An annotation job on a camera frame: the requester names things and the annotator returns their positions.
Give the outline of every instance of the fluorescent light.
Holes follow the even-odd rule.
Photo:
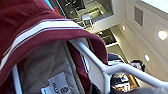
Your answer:
[[[159,31],[158,32],[158,37],[161,39],[161,40],[165,40],[167,38],[167,34],[165,31]]]
[[[125,26],[122,26],[122,29],[125,30]]]
[[[148,55],[145,55],[144,57],[145,57],[146,61],[149,61],[149,60],[150,60],[150,58],[149,58]]]

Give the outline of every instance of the person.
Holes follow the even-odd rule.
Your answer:
[[[113,53],[108,53],[108,62],[111,63],[110,61],[124,63],[119,55],[113,54]],[[143,62],[141,60],[132,60],[128,64],[145,72],[145,65],[143,64]]]
[[[124,63],[119,55],[113,54],[113,53],[108,53],[108,62],[109,62],[109,65]],[[145,71],[145,65],[141,60],[132,60],[128,64],[139,70],[142,70],[143,72]],[[113,87],[117,86],[118,84],[123,84],[123,85],[126,84],[125,86],[126,88],[124,88],[124,91],[125,92],[130,91],[129,79],[127,78],[125,73],[113,74],[110,82],[111,82],[110,85]]]

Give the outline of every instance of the window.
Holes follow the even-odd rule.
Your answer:
[[[168,13],[168,0],[141,0],[165,13]]]

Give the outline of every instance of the gray fabric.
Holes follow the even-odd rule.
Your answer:
[[[68,52],[65,51],[63,44],[62,42],[48,43],[31,52],[18,64],[24,94],[40,94],[41,88],[48,86],[48,79],[61,72],[65,73],[73,94],[84,93],[80,80],[74,72],[75,69],[71,68],[75,66],[71,58],[67,57]]]

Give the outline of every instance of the stroller fabric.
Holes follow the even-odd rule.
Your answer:
[[[47,71],[52,70],[51,67],[45,67],[48,65],[48,63],[46,63],[48,62],[47,58],[54,58],[56,52],[61,51],[62,48],[68,49],[69,52],[67,50],[62,50],[61,52],[63,53],[58,54],[57,59],[64,58],[59,57],[60,55],[63,55],[66,57],[64,61],[74,62],[74,65],[71,65],[71,63],[67,63],[66,66],[63,65],[67,69],[67,73],[65,72],[65,75],[68,75],[68,72],[70,72],[74,78],[68,80],[72,80],[72,82],[74,81],[74,83],[79,82],[77,86],[73,86],[74,88],[78,88],[78,91],[75,92],[84,91],[85,93],[88,93],[90,90],[91,82],[89,80],[87,72],[85,71],[85,65],[83,64],[80,53],[68,42],[68,40],[71,39],[86,38],[89,42],[89,47],[94,52],[94,54],[103,63],[107,64],[107,53],[103,40],[96,35],[90,34],[89,32],[85,31],[76,23],[60,15],[57,15],[43,0],[1,0],[0,18],[0,93],[2,92],[2,94],[5,94],[5,91],[7,91],[5,90],[4,86],[7,87],[9,85],[6,84],[6,82],[8,82],[7,79],[9,79],[8,77],[10,77],[9,75],[14,65],[18,64],[22,84],[28,83],[29,81],[30,83],[34,83],[31,81],[31,79],[40,80],[40,76],[42,76],[42,78],[44,79],[47,79],[47,76],[45,78],[44,75],[49,75]],[[40,49],[43,49],[43,47],[45,48],[45,45],[47,44],[47,47],[50,48],[53,46],[55,47],[55,49],[51,48],[46,49],[46,51],[44,50],[44,52],[41,51]],[[33,54],[34,51],[38,49],[40,50],[40,52]],[[43,61],[42,54],[47,54],[45,55],[45,57],[48,56],[46,57],[46,62]],[[42,63],[39,63],[39,65],[36,66],[37,62],[35,61],[33,61],[34,63],[31,62],[29,64],[27,60],[29,60],[32,55],[33,58],[39,56],[40,59],[31,60],[44,62],[44,65]],[[40,73],[40,68],[42,68],[43,70],[47,68],[45,71],[46,73]],[[34,84],[34,87],[36,85],[41,87],[46,85],[46,83],[38,84],[38,81],[36,81],[36,83]],[[23,87],[23,89],[26,88],[26,90],[32,90],[33,88],[27,84],[24,86],[25,87]]]

